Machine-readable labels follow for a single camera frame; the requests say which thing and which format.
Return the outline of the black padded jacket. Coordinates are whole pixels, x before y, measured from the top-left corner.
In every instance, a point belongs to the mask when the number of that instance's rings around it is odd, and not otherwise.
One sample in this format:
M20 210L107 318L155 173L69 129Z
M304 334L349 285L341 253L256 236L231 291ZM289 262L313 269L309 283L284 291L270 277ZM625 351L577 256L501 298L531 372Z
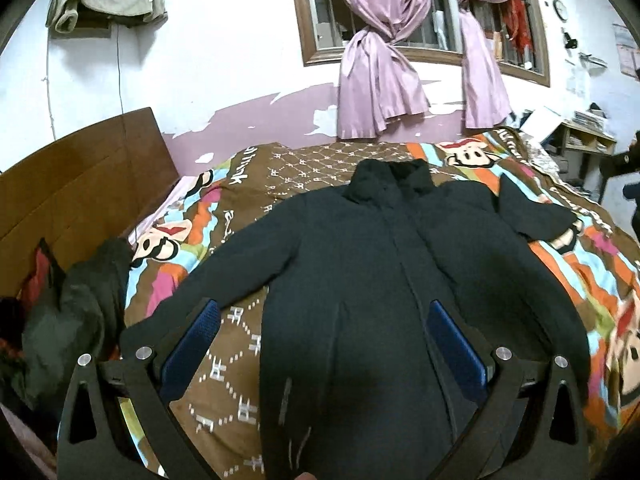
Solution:
M437 300L494 346L565 356L586 393L586 329L534 254L575 225L509 178L437 184L422 159L367 159L234 233L156 308L166 326L202 299L259 289L259 413L271 479L423 479L472 408L426 328Z

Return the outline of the dark clothes pile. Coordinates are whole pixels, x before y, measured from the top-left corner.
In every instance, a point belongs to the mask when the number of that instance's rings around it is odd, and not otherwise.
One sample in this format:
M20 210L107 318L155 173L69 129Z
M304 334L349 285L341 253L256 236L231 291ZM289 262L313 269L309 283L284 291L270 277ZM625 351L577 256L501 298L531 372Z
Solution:
M115 353L131 258L126 240L109 238L66 271L54 264L30 310L1 299L1 402L51 451L77 359Z

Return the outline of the red clothes outside window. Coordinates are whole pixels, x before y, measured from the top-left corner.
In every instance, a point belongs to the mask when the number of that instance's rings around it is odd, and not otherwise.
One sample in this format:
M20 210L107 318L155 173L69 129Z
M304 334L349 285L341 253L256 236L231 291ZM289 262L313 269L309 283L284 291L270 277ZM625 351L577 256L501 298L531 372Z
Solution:
M500 4L500 11L512 46L519 55L523 56L526 49L533 49L525 2L523 0L508 0Z

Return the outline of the brown wooden headboard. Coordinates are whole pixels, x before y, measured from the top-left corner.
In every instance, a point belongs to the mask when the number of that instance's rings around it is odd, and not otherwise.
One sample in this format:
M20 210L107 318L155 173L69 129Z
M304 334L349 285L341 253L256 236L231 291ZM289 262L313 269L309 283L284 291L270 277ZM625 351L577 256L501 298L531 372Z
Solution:
M129 233L179 175L150 108L98 122L1 176L1 292L16 295L40 242L62 268Z

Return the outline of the wooden shelf unit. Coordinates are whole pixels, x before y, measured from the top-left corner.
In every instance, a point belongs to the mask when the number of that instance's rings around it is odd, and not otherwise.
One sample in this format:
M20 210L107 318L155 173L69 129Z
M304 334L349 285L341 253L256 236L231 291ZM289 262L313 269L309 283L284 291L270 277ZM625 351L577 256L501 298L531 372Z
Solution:
M600 180L600 160L613 155L616 144L614 136L563 120L542 147L558 165L562 180L592 192Z

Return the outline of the right pink curtain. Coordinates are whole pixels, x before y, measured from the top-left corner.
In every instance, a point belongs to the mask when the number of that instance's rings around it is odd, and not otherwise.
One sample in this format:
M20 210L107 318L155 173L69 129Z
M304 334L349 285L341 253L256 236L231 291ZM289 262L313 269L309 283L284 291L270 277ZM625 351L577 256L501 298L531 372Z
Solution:
M463 40L462 76L465 127L491 128L511 113L499 66L487 47L484 29L470 10L473 1L504 3L508 0L457 0Z

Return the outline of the pink curtain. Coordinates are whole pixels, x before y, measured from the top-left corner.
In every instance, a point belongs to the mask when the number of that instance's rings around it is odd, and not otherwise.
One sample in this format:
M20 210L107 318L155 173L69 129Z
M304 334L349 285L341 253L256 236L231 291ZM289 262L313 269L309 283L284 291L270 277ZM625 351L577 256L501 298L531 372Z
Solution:
M374 139L404 116L428 110L420 77L397 45L425 21L432 0L344 0L364 26L345 47L337 136Z
M491 128L511 113L499 66L487 47L484 29L470 10L473 1L504 3L508 0L457 0L463 40L462 76L465 127Z

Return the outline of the left pink curtain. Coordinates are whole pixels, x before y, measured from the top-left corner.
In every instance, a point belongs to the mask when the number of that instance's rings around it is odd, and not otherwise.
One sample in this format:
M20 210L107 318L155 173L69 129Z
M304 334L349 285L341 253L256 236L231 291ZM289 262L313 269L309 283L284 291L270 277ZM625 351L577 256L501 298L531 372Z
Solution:
M344 0L364 26L345 47L337 136L374 139L404 116L428 110L420 77L397 45L425 21L432 0Z

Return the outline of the wall calendar poster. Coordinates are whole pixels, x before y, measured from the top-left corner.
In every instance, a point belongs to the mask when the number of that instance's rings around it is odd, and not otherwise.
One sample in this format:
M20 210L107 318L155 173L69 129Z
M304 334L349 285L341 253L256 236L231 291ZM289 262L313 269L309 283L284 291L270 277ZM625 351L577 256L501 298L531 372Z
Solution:
M631 35L629 29L624 25L614 24L614 37L620 60L620 71L635 80L639 79L639 47Z

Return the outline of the round wall clock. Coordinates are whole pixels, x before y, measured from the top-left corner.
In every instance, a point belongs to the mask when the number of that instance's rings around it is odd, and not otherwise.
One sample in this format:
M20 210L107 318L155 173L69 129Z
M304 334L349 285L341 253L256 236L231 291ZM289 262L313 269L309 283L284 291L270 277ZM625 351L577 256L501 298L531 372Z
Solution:
M552 2L552 6L558 19L562 23L566 23L568 20L568 12L566 6L564 6L564 3L562 3L561 0L554 0Z

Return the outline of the brown wooden window frame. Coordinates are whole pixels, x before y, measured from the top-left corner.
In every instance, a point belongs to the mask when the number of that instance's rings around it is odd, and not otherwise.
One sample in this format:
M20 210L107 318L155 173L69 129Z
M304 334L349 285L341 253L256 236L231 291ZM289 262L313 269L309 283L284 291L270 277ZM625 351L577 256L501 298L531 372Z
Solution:
M550 68L544 21L538 0L523 0L533 49L523 56L512 46L504 26L500 4L473 1L470 10L484 29L488 48L495 55L503 75L541 84L550 84ZM361 18L344 0L294 0L303 63L308 65L341 61L349 40L362 29ZM463 40L457 0L432 0L423 24L399 50L411 62L459 66Z

